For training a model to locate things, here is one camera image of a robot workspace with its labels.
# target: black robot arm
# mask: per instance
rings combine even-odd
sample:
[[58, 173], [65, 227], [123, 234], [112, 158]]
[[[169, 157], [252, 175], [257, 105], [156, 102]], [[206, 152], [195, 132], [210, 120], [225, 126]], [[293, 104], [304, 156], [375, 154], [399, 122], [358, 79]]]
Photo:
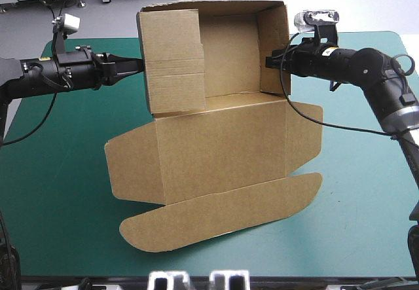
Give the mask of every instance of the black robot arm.
[[4, 143], [7, 109], [13, 99], [87, 88], [97, 90], [144, 70], [141, 59], [96, 54], [89, 46], [66, 51], [64, 40], [78, 30], [79, 19], [65, 14], [53, 24], [52, 57], [0, 58], [0, 147]]
[[[300, 77], [317, 77], [331, 82], [330, 90], [341, 84], [362, 89], [381, 125], [382, 135], [398, 140], [409, 168], [419, 186], [419, 102], [410, 89], [406, 76], [414, 71], [414, 60], [407, 55], [411, 68], [403, 71], [396, 57], [376, 49], [350, 50], [338, 47], [333, 10], [305, 11], [295, 17], [300, 32], [314, 32], [301, 44], [274, 50], [266, 58], [266, 66], [287, 71]], [[410, 215], [419, 222], [419, 203]], [[409, 232], [408, 245], [416, 277], [419, 279], [419, 226]]]

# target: open box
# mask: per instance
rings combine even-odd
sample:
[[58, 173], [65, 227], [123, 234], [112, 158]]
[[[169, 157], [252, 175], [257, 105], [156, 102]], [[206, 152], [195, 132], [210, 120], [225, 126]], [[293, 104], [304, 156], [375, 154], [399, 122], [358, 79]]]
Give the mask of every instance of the open box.
[[[141, 10], [138, 26], [155, 119], [112, 139], [105, 152], [117, 198], [166, 206], [123, 221], [125, 239], [165, 251], [307, 206], [321, 177], [287, 175], [320, 152], [321, 126], [288, 106], [279, 71], [264, 67], [289, 40], [285, 5], [157, 5]], [[290, 90], [289, 75], [285, 81]], [[321, 107], [297, 105], [322, 118]], [[200, 206], [216, 206], [210, 221], [201, 223], [210, 212], [196, 213]]]
[[152, 114], [205, 110], [231, 94], [282, 94], [278, 70], [264, 60], [289, 40], [283, 2], [173, 3], [137, 18]]

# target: corrugated cardboard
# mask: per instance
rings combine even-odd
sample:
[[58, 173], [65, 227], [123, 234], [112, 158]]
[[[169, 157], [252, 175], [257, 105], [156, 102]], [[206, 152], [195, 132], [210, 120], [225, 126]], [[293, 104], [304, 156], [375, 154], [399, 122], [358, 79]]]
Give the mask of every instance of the corrugated cardboard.
[[[215, 96], [283, 94], [278, 70], [264, 67], [288, 41], [281, 1], [180, 2], [137, 18], [151, 113], [203, 111]], [[289, 75], [285, 82], [289, 90]]]
[[[288, 41], [284, 4], [181, 2], [138, 20], [155, 119], [105, 152], [117, 198], [166, 206], [126, 219], [125, 239], [167, 251], [307, 206], [321, 177], [287, 176], [320, 152], [321, 126], [290, 108], [264, 67]], [[296, 106], [321, 120], [321, 107]]]
[[[320, 107], [297, 105], [321, 118]], [[321, 126], [295, 116], [283, 98], [220, 96], [208, 108], [112, 139], [105, 152], [113, 194], [173, 204], [281, 179], [320, 152]]]
[[289, 217], [313, 200], [320, 184], [321, 175], [311, 173], [209, 194], [125, 219], [119, 230], [136, 248], [170, 251]]

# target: cardboard flap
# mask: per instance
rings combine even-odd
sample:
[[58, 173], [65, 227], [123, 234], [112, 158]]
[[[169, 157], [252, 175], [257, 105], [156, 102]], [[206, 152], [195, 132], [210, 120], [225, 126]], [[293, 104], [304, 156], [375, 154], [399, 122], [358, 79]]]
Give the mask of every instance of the cardboard flap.
[[198, 10], [140, 12], [151, 113], [204, 110], [204, 50]]
[[[323, 109], [318, 105], [294, 102], [305, 115], [323, 120]], [[287, 175], [316, 157], [321, 150], [322, 126], [306, 120], [287, 105]]]
[[138, 249], [170, 251], [290, 217], [313, 200], [320, 185], [321, 175], [311, 173], [210, 194], [125, 219], [120, 233]]
[[115, 197], [164, 203], [154, 122], [113, 138], [106, 143], [105, 153]]
[[143, 7], [142, 12], [198, 9], [201, 15], [242, 15], [282, 6], [282, 1], [179, 1]]
[[277, 100], [156, 119], [166, 204], [285, 177], [285, 113]]
[[[261, 61], [261, 92], [283, 94], [280, 86], [280, 72], [265, 67], [265, 58], [276, 49], [284, 49], [289, 40], [287, 9], [285, 5], [257, 13]], [[283, 73], [285, 90], [291, 93], [291, 78]]]

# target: folded cardboard tab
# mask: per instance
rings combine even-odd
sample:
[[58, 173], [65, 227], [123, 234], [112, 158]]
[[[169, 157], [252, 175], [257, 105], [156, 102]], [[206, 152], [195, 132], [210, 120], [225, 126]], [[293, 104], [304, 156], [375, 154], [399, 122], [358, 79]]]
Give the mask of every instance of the folded cardboard tab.
[[125, 219], [120, 233], [138, 249], [170, 251], [292, 216], [313, 200], [320, 184], [321, 175], [311, 173], [209, 194]]

